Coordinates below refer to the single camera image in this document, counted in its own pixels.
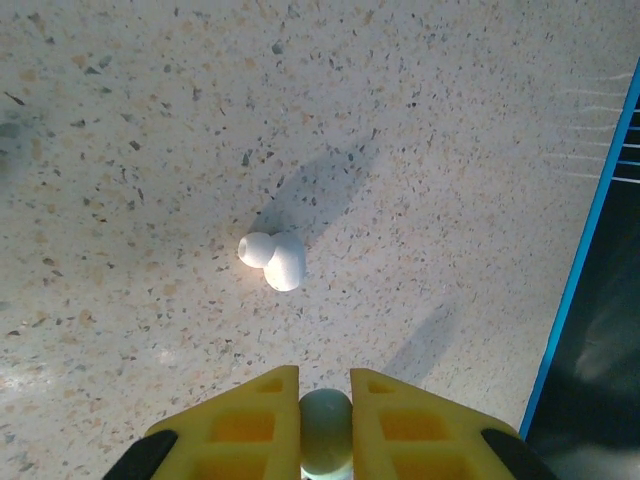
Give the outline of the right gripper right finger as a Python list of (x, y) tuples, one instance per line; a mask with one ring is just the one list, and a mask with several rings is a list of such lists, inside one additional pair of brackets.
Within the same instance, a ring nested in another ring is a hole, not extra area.
[(508, 424), (379, 372), (354, 368), (356, 479), (554, 479)]

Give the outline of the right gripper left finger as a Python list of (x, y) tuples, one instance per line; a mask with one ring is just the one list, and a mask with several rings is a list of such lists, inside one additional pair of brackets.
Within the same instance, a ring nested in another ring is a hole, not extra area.
[(280, 366), (163, 419), (106, 479), (298, 479), (299, 368)]

